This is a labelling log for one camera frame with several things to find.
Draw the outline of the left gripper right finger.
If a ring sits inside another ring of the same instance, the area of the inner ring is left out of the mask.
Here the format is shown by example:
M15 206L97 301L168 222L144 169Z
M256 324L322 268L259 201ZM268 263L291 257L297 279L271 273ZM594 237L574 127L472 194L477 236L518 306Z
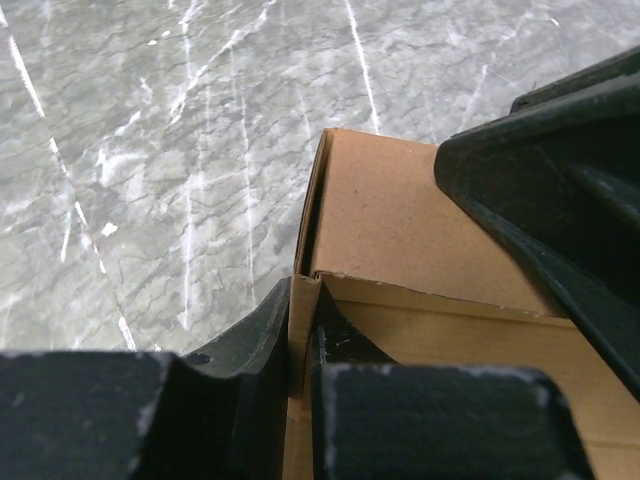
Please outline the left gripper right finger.
M318 479L590 479L564 395L541 371L402 365L319 292L310 334Z

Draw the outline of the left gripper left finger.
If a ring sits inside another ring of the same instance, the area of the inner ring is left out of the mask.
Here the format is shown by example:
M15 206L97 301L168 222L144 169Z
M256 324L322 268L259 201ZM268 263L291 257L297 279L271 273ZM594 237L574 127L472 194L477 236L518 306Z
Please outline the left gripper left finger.
M290 282L186 356L3 351L5 479L278 479Z

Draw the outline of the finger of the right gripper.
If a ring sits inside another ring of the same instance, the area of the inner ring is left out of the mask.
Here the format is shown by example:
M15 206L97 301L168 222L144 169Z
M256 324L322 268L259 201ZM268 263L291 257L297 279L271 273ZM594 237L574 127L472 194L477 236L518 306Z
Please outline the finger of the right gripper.
M443 142L440 190L535 274L639 391L639 52L516 98Z

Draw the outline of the brown cardboard box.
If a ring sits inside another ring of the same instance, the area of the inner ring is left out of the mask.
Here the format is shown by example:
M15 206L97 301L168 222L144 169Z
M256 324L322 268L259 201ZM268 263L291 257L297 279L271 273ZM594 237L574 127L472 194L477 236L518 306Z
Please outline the brown cardboard box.
M307 338L319 291L404 364L534 367L567 396L595 475L639 475L639 405L531 276L437 187L436 147L327 129L292 280L288 479L313 475Z

